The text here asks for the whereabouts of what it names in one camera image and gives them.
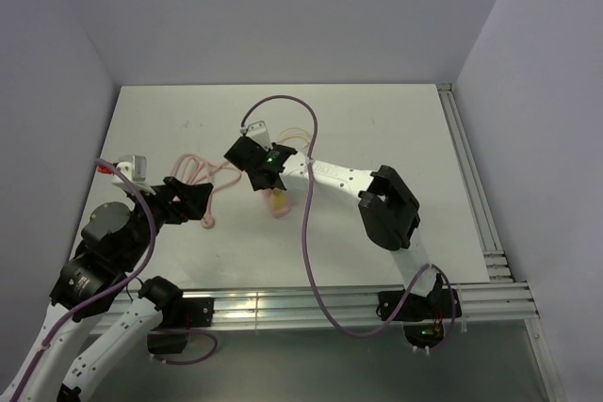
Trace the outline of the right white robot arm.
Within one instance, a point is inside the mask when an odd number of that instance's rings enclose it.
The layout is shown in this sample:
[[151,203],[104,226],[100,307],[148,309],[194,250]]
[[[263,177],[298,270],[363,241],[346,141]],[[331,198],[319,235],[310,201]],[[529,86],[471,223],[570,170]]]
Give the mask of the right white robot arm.
[[303,182],[320,192],[348,201],[359,211],[367,238],[392,253],[408,294],[407,309],[426,317],[441,302],[443,278],[432,267],[419,231],[419,202],[397,171],[351,169],[315,160],[280,144],[263,146],[239,137],[225,159],[245,172],[253,190],[288,190]]

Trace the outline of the yellow plug adapter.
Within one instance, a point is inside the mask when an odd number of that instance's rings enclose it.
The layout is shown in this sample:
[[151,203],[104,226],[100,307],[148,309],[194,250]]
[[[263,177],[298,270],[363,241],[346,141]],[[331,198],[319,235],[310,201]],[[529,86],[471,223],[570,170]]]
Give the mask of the yellow plug adapter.
[[276,200],[284,200],[286,198],[286,192],[281,189],[272,189],[271,196]]

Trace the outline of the pink power strip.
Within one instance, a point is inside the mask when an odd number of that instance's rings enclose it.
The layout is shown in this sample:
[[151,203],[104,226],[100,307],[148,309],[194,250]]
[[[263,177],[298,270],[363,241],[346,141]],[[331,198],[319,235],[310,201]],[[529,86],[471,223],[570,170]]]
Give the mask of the pink power strip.
[[290,203],[287,195],[284,200],[276,200],[271,196],[271,190],[266,189],[263,191],[263,197],[269,212],[275,218],[287,215],[290,212]]

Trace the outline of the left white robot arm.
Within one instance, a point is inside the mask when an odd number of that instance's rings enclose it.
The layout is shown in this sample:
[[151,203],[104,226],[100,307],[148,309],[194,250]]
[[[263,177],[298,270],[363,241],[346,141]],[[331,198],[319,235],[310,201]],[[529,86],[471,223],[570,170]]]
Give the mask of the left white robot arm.
[[114,201],[91,213],[74,257],[60,270],[40,332],[2,400],[84,401],[129,346],[182,318],[182,290],[153,277],[98,345],[82,347],[150,261],[160,228],[202,219],[213,186],[167,177],[161,185],[128,182],[122,189],[134,205]]

